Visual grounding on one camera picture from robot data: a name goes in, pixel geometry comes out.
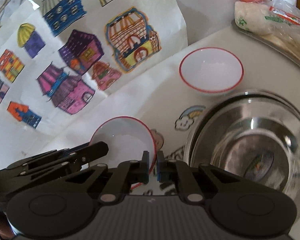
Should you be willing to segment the white bowl red rim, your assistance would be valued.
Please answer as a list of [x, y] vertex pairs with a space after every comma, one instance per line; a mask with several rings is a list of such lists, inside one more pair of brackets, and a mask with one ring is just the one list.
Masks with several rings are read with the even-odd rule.
[[234, 90], [244, 77], [240, 59], [234, 53], [217, 47], [199, 48], [188, 53], [178, 70], [185, 85], [208, 96]]
[[130, 116], [117, 116], [103, 123], [93, 134], [90, 142], [103, 141], [108, 145], [106, 156], [91, 161], [89, 165], [105, 163], [115, 168], [119, 163], [141, 160], [144, 151], [149, 152], [149, 172], [152, 172], [157, 153], [151, 130], [140, 120]]

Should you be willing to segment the large steel bowl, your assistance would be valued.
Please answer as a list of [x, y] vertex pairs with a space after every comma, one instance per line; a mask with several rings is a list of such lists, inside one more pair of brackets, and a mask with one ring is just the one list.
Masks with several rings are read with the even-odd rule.
[[281, 191], [300, 216], [300, 111], [277, 94], [250, 89], [205, 109], [190, 130], [184, 161]]

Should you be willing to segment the white printed cartoon tablecloth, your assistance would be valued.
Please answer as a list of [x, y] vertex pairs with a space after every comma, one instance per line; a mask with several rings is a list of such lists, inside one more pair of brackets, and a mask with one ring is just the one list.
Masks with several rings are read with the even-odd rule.
[[300, 68], [277, 51], [227, 27], [174, 54], [103, 99], [53, 139], [45, 150], [83, 144], [105, 121], [116, 116], [132, 116], [163, 135], [165, 154], [178, 151], [189, 135], [188, 131], [175, 129], [182, 113], [195, 105], [209, 107], [219, 99], [200, 94], [179, 76], [182, 59], [203, 47], [223, 48], [240, 59], [244, 67], [240, 89], [274, 92], [300, 110]]

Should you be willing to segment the colourful houses drawing poster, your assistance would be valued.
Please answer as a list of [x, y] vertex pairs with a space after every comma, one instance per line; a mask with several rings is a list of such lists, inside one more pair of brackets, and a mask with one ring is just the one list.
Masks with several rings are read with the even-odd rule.
[[186, 45], [176, 0], [0, 0], [0, 169]]

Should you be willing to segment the steel rectangular tray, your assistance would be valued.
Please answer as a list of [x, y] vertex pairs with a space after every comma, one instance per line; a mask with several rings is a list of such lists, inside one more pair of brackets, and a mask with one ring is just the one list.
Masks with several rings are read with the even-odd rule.
[[245, 34], [247, 36], [249, 36], [250, 38], [253, 38], [255, 40], [257, 40], [258, 42], [261, 42], [262, 44], [265, 44], [267, 46], [269, 46], [270, 48], [273, 48], [275, 51], [279, 52], [280, 54], [284, 55], [286, 58], [290, 59], [290, 61], [292, 61], [293, 63], [295, 63], [298, 67], [300, 67], [300, 60], [292, 55], [291, 53], [285, 51], [284, 49], [280, 48], [279, 46], [271, 43], [270, 41], [266, 40], [265, 38], [262, 38], [258, 35], [255, 35], [249, 31], [243, 30], [241, 28], [239, 28], [236, 23], [235, 20], [232, 20], [231, 25], [233, 27], [233, 29], [239, 33]]

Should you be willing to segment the white packaged food block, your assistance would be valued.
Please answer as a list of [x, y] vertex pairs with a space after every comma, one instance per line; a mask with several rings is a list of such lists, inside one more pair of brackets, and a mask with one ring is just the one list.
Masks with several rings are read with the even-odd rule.
[[271, 34], [276, 27], [284, 26], [285, 21], [269, 9], [266, 4], [237, 1], [235, 23], [239, 28], [258, 35]]

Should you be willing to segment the plastic bag of flatbread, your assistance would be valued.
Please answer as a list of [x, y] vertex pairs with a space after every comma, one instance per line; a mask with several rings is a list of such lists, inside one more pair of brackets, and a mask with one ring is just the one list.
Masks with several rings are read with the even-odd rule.
[[283, 0], [269, 3], [268, 19], [275, 22], [263, 38], [300, 60], [300, 9]]

